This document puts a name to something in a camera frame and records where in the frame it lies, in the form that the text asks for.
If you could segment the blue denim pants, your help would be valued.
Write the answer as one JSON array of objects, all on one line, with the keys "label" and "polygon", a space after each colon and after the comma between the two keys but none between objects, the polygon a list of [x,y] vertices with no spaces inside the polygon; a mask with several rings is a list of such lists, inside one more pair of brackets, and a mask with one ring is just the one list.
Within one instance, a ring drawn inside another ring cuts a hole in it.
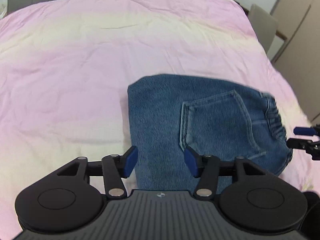
[{"label": "blue denim pants", "polygon": [[184,150],[223,161],[247,158],[279,175],[292,159],[273,96],[195,76],[143,77],[127,90],[131,142],[141,190],[193,191]]}]

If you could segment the grey bedside chair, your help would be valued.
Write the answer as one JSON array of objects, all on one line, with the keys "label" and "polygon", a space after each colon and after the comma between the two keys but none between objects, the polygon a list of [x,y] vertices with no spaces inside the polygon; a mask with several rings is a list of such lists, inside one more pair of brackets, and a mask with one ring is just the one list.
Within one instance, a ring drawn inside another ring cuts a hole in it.
[{"label": "grey bedside chair", "polygon": [[268,59],[272,61],[287,41],[287,37],[278,30],[278,20],[256,4],[252,4],[248,19]]}]

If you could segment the beige wardrobe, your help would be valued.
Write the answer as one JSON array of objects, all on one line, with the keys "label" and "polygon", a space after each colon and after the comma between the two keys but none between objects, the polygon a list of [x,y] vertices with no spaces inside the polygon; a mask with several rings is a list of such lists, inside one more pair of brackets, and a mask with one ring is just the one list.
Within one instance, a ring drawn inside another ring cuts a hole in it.
[{"label": "beige wardrobe", "polygon": [[319,0],[279,0],[272,15],[286,36],[272,63],[293,89],[308,120],[319,122]]}]

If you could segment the pink duvet cover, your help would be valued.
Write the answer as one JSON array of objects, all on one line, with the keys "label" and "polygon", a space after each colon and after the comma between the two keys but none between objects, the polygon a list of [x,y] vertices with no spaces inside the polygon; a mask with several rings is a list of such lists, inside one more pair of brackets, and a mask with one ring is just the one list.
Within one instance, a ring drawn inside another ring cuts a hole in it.
[{"label": "pink duvet cover", "polygon": [[57,0],[1,20],[1,239],[26,187],[130,142],[127,87],[144,76],[225,79],[272,94],[287,135],[308,126],[233,0]]}]

